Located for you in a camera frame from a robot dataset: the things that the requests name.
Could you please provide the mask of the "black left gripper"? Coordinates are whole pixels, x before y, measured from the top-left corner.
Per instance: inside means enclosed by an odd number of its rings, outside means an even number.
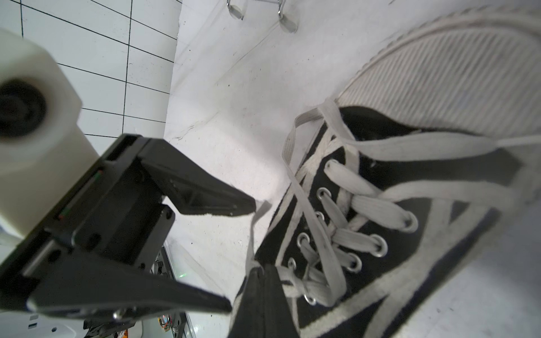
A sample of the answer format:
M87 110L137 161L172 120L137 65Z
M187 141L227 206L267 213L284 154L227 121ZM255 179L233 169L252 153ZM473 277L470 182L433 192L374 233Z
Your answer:
M150 272L183 215L237 217L254 198L163 139L124 135L1 265L1 308L82 319L229 313L230 301Z

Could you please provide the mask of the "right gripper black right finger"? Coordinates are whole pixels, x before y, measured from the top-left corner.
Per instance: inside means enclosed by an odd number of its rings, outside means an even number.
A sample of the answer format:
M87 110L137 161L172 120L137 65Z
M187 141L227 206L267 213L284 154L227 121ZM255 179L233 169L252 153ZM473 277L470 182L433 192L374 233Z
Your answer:
M265 265L263 282L264 336L299 338L283 286L275 266Z

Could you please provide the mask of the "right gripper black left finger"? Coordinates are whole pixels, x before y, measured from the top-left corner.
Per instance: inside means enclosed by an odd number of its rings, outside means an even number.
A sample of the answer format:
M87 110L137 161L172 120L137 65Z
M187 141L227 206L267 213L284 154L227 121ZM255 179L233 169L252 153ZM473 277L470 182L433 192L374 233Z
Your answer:
M265 337L264 269L250 270L228 337Z

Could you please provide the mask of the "black white sneaker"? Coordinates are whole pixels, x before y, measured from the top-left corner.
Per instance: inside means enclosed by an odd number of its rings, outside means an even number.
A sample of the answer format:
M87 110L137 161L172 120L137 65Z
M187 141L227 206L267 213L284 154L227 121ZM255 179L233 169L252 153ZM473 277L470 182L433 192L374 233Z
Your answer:
M414 28L338 96L250 270L275 266L300 337L391 337L540 195L540 10Z

